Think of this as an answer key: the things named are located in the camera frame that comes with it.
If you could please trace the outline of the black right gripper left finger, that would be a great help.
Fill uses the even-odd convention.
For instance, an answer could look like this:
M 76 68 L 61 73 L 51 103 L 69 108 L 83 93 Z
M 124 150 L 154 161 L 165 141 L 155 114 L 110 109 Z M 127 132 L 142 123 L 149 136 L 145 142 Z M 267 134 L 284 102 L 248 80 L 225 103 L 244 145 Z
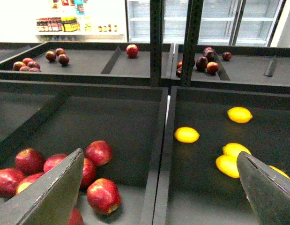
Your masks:
M 66 225 L 76 205 L 84 154 L 78 148 L 0 206 L 0 225 Z

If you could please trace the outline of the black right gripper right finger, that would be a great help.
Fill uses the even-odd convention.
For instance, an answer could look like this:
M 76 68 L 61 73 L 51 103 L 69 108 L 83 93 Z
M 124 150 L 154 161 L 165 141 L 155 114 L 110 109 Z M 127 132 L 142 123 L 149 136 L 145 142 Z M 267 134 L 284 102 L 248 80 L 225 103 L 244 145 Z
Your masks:
M 241 185 L 260 225 L 290 225 L 290 179 L 252 155 L 237 157 Z

